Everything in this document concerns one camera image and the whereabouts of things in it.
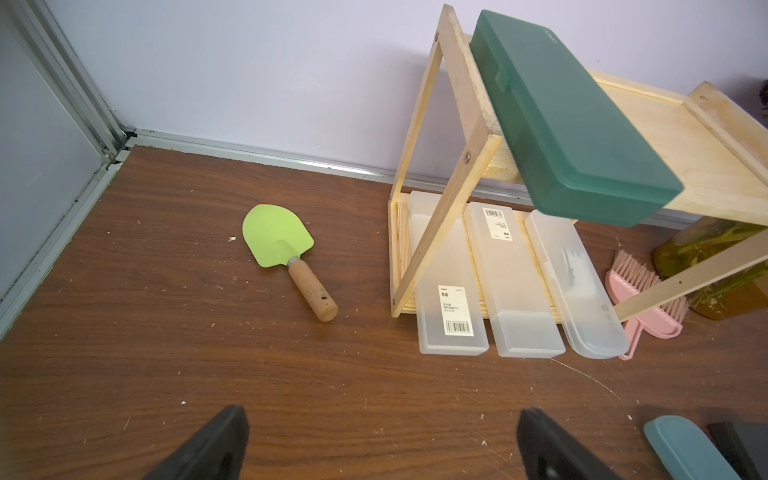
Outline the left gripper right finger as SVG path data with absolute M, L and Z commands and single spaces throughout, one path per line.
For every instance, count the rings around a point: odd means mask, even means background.
M 521 411 L 516 439 L 528 479 L 620 479 L 539 408 Z

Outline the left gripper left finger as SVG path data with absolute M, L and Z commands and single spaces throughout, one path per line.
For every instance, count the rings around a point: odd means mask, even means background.
M 250 427 L 241 405 L 223 408 L 145 479 L 240 478 Z

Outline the light teal pencil case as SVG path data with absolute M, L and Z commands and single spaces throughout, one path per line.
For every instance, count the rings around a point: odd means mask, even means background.
M 705 433 L 684 417 L 657 417 L 643 431 L 673 479 L 740 479 Z

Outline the dark grey pencil case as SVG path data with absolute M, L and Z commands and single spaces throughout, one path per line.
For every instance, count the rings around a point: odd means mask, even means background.
M 767 480 L 767 425 L 745 422 L 710 424 L 708 430 L 741 479 Z

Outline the dark green pencil case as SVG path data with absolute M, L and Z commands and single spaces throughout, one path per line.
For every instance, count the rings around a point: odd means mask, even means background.
M 683 192 L 551 29 L 484 10 L 470 49 L 536 209 L 633 227 Z

